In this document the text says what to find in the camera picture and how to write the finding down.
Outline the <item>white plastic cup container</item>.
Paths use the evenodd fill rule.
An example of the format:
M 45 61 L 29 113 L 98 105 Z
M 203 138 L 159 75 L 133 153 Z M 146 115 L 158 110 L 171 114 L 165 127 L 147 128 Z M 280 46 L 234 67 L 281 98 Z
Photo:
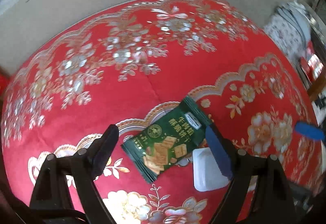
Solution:
M 192 158 L 193 183 L 197 191 L 206 192 L 217 190 L 229 184 L 228 178 L 222 175 L 208 147 L 193 150 Z

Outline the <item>green biscuit packet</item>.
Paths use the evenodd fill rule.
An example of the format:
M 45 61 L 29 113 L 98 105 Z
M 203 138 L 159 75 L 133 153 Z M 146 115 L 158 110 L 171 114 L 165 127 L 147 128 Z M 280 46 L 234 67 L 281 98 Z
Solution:
M 187 96 L 121 147 L 145 181 L 153 183 L 161 173 L 203 143 L 206 127 L 211 123 L 197 103 Z

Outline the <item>floral cushioned chair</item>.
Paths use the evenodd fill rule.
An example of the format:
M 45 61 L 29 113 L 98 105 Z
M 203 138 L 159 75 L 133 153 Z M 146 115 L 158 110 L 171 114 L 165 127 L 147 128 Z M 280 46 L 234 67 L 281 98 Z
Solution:
M 297 0 L 283 3 L 275 8 L 264 33 L 284 53 L 287 59 L 296 64 L 300 58 L 308 58 L 312 47 L 311 25 L 306 7 Z

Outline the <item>red floral tablecloth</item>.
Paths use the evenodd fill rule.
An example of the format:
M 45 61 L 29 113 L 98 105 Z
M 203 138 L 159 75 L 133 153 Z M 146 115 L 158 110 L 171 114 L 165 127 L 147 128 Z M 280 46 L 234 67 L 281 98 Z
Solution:
M 53 153 L 118 142 L 94 184 L 114 223 L 210 223 L 229 184 L 200 192 L 192 153 L 148 183 L 121 145 L 191 97 L 234 147 L 275 155 L 295 223 L 319 218 L 322 148 L 294 130 L 316 118 L 274 42 L 224 0 L 135 0 L 94 14 L 34 53 L 7 86 L 1 139 L 11 223 L 41 223 L 30 200 Z

